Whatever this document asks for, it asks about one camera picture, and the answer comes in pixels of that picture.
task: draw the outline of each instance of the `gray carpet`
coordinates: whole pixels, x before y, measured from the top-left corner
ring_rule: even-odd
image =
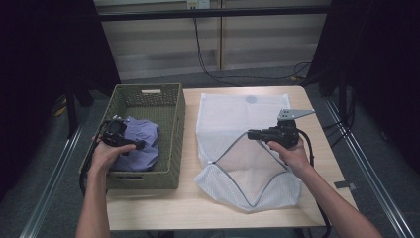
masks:
[[[281,77],[293,74],[293,67],[248,69],[229,72],[212,73],[214,75],[246,75],[257,77]],[[231,77],[220,80],[229,81],[240,86],[267,86],[267,85],[293,85],[295,82],[287,79],[261,79],[248,77]],[[209,78],[204,73],[189,75],[167,76],[153,79],[131,80],[125,83],[164,83],[181,82],[185,88],[191,87],[220,87],[230,86]],[[318,92],[318,86],[310,85],[305,88],[322,126],[334,123],[324,99]],[[95,95],[95,103],[88,108],[78,107],[79,115],[88,111],[86,124],[74,152],[69,158],[66,169],[62,174],[58,189],[52,195],[52,202],[44,218],[38,237],[72,237],[76,228],[82,196],[78,187],[78,170],[84,158],[91,136],[108,104],[108,98],[99,93]],[[13,187],[0,204],[0,237],[19,237],[28,218],[40,199],[45,185],[50,179],[53,169],[60,157],[67,136],[67,118],[52,117],[46,126],[44,137],[31,164],[15,187]],[[326,131],[326,135],[333,133],[335,128]],[[356,104],[356,119],[352,132],[364,149],[365,154],[372,163],[379,178],[398,208],[406,218],[414,234],[420,235],[420,207],[416,204],[420,198],[420,176],[407,166],[394,147],[392,141],[385,141],[381,137],[381,129],[371,119],[362,105]],[[334,143],[340,134],[333,133],[328,137]],[[376,199],[364,174],[361,172],[354,155],[349,150],[345,140],[341,140],[333,148],[339,166],[346,181],[354,182],[357,189],[352,191],[359,210],[379,229],[384,237],[398,237],[392,224]],[[324,228],[311,229],[314,237],[320,237]],[[156,232],[113,232],[113,237],[150,237],[157,236]],[[330,237],[337,237],[333,231]]]

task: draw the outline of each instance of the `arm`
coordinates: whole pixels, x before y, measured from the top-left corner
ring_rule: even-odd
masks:
[[[87,174],[86,194],[76,230],[77,238],[110,237],[106,207],[106,175],[120,154],[135,148],[135,145],[110,147],[99,142]]]
[[[340,197],[308,163],[302,139],[289,150],[280,144],[267,143],[308,187],[341,237],[381,237],[362,214]]]

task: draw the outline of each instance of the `green basket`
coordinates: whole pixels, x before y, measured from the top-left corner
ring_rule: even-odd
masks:
[[[182,154],[185,99],[182,85],[117,85],[102,121],[115,115],[148,119],[159,125],[159,159],[147,172],[110,172],[108,189],[176,189]]]

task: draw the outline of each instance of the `white mesh bag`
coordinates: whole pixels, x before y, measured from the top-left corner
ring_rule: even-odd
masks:
[[[196,135],[203,170],[195,182],[213,199],[246,211],[296,204],[301,180],[246,133],[275,125],[281,109],[289,109],[287,95],[202,94]]]

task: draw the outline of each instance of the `wall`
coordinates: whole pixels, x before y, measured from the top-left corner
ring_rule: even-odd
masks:
[[[186,9],[186,1],[173,0],[96,0],[95,4],[99,13]],[[211,8],[257,8],[330,1],[212,0],[210,4]],[[215,71],[311,61],[324,21],[324,14],[197,19],[205,67]],[[202,71],[192,19],[104,22],[103,27],[121,80]]]

